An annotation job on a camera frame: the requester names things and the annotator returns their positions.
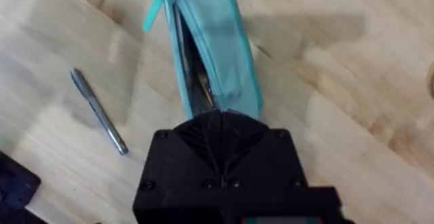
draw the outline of black 3d printed part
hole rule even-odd
[[[0,152],[0,224],[45,223],[24,208],[40,184],[37,175]]]
[[[287,130],[212,111],[154,134],[133,211],[139,224],[352,223],[340,206],[335,188],[308,186]]]

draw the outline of silver pen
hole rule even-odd
[[[71,78],[73,79],[81,95],[83,95],[83,97],[89,102],[96,116],[100,120],[102,127],[104,127],[104,129],[107,131],[120,154],[125,155],[128,153],[127,145],[125,145],[115,126],[110,121],[104,109],[101,107],[101,104],[98,102],[94,91],[92,91],[90,88],[85,77],[83,76],[83,73],[79,69],[73,69],[73,71],[71,71]]]

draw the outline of wooden table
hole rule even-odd
[[[264,96],[312,185],[357,223],[434,222],[434,0],[239,0]],[[135,223],[151,137],[184,120],[151,0],[0,0],[0,150],[38,174],[50,223]],[[120,156],[68,72],[79,67],[130,148]]]

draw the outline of screw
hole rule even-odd
[[[290,186],[291,187],[301,187],[302,183],[298,179],[293,179],[293,180],[290,180]]]
[[[279,137],[279,138],[285,138],[286,135],[287,135],[287,133],[286,133],[285,130],[278,130],[278,131],[276,132],[276,134],[277,134],[277,137]]]
[[[155,135],[155,137],[157,137],[157,139],[166,139],[168,136],[168,133],[166,131],[158,131],[157,135]]]
[[[216,184],[215,184],[215,182],[213,182],[213,180],[204,180],[202,182],[202,187],[204,189],[213,189],[213,188],[215,188],[215,186],[216,186]]]
[[[143,192],[148,193],[152,190],[154,190],[155,186],[157,184],[155,183],[155,181],[152,180],[145,180],[141,185],[140,185],[140,189],[143,190]]]
[[[240,189],[240,188],[243,187],[243,182],[240,181],[240,180],[233,180],[233,181],[231,182],[231,186],[232,186],[233,188],[235,188],[235,189]]]

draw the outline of fabric pouch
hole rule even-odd
[[[213,109],[258,119],[262,97],[236,0],[154,0],[144,31],[164,5],[186,116]]]

